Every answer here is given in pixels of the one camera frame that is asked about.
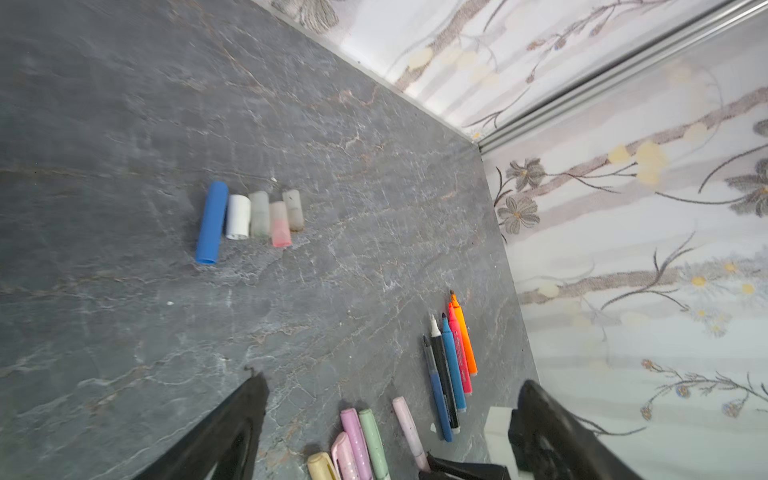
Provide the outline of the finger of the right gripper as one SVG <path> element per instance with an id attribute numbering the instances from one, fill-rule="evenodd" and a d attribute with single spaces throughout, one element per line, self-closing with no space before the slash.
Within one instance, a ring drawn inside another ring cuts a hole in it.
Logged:
<path id="1" fill-rule="evenodd" d="M 503 465 L 487 463 L 463 463 L 427 455 L 429 470 L 418 473 L 419 480 L 510 480 L 508 469 Z"/>

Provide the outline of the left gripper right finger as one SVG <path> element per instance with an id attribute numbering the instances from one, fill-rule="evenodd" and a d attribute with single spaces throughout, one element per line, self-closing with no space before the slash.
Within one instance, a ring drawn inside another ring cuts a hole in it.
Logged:
<path id="1" fill-rule="evenodd" d="M 637 479 L 639 475 L 534 380 L 520 388 L 508 440 L 519 471 L 535 479 Z"/>

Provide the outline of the black marker white cap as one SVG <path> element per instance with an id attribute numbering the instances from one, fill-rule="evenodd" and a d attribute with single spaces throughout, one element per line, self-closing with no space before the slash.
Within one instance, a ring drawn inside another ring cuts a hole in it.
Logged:
<path id="1" fill-rule="evenodd" d="M 453 434 L 457 434 L 460 432 L 460 425 L 456 411 L 455 399 L 453 396 L 451 376 L 447 365 L 442 332 L 438 326 L 435 316 L 430 318 L 430 344 L 432 347 L 438 375 L 441 381 L 450 430 Z"/>

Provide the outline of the translucent orange pen cap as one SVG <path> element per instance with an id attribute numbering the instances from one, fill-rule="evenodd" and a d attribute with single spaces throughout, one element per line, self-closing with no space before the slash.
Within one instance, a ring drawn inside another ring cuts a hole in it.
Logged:
<path id="1" fill-rule="evenodd" d="M 284 191 L 282 196 L 287 209 L 289 229 L 292 232 L 303 231 L 305 228 L 305 219 L 303 215 L 300 192 L 297 189 L 291 189 Z"/>

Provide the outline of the orange highlighter pen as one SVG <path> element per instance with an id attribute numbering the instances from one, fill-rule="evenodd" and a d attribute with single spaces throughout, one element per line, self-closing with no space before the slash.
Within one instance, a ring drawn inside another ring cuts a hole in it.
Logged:
<path id="1" fill-rule="evenodd" d="M 465 358 L 467 361 L 468 372 L 471 376 L 476 376 L 478 373 L 478 368 L 477 368 L 466 320 L 464 317 L 463 309 L 458 301 L 457 295 L 453 290 L 450 291 L 450 297 L 451 297 L 451 304 L 457 316 L 460 332 L 462 335 L 462 342 L 464 347 Z"/>

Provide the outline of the green capped pastel pen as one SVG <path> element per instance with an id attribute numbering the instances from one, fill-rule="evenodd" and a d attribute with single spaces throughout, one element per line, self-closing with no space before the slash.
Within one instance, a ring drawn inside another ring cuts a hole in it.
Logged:
<path id="1" fill-rule="evenodd" d="M 389 467 L 373 411 L 371 409 L 360 410 L 359 421 L 368 448 L 374 478 L 376 480 L 390 480 Z"/>

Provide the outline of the pink highlighter pen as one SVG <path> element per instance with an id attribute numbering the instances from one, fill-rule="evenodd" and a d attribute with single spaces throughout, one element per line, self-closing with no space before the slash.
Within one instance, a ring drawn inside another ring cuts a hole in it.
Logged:
<path id="1" fill-rule="evenodd" d="M 451 332 L 454 337 L 457 361 L 459 366 L 459 373 L 462 382 L 462 388 L 465 395 L 472 394 L 472 384 L 470 380 L 470 373 L 468 370 L 468 364 L 465 358 L 465 351 L 462 342 L 462 335 L 455 308 L 452 303 L 448 304 L 448 320 Z"/>

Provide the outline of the translucent pink pen cap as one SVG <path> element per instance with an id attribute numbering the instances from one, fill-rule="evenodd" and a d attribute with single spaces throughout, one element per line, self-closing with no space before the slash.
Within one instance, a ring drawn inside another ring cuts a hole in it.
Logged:
<path id="1" fill-rule="evenodd" d="M 269 205 L 272 245 L 276 248 L 286 248 L 292 245 L 287 206 L 284 201 Z"/>

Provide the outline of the pale pink pen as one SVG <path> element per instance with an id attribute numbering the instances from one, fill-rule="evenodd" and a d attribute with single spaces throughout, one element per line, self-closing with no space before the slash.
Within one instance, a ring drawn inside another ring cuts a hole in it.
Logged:
<path id="1" fill-rule="evenodd" d="M 427 460 L 417 427 L 404 397 L 399 396 L 392 400 L 395 415 L 404 434 L 406 444 L 413 456 L 418 469 L 422 472 L 430 472 L 431 468 Z"/>

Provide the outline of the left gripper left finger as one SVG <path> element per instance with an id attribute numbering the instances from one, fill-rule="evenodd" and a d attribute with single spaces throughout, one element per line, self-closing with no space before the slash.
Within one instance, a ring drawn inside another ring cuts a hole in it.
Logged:
<path id="1" fill-rule="evenodd" d="M 253 372 L 138 479 L 251 479 L 269 397 L 267 379 Z"/>

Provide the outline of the light blue highlighter pen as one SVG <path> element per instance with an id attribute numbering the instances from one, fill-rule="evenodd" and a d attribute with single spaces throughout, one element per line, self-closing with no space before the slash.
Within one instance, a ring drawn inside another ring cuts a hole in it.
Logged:
<path id="1" fill-rule="evenodd" d="M 466 399 L 465 399 L 465 394 L 463 390 L 461 373 L 459 369 L 455 338 L 450 328 L 447 315 L 445 313 L 442 314 L 441 322 L 442 322 L 441 333 L 442 333 L 443 344 L 444 344 L 444 349 L 446 353 L 446 362 L 448 365 L 448 371 L 451 378 L 455 409 L 457 412 L 465 412 L 467 405 L 466 405 Z"/>

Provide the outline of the light pink pastel pen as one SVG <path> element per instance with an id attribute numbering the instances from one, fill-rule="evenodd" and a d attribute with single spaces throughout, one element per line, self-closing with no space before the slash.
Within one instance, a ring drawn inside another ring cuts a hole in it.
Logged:
<path id="1" fill-rule="evenodd" d="M 338 434 L 331 446 L 331 459 L 341 480 L 360 480 L 351 441 L 346 432 Z"/>

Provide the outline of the purple capped pastel pen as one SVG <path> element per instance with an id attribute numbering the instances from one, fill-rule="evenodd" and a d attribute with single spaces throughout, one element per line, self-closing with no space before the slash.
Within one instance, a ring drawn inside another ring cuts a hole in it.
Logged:
<path id="1" fill-rule="evenodd" d="M 373 471 L 358 412 L 355 408 L 347 408 L 340 412 L 340 418 L 343 429 L 350 440 L 360 478 L 371 480 Z"/>

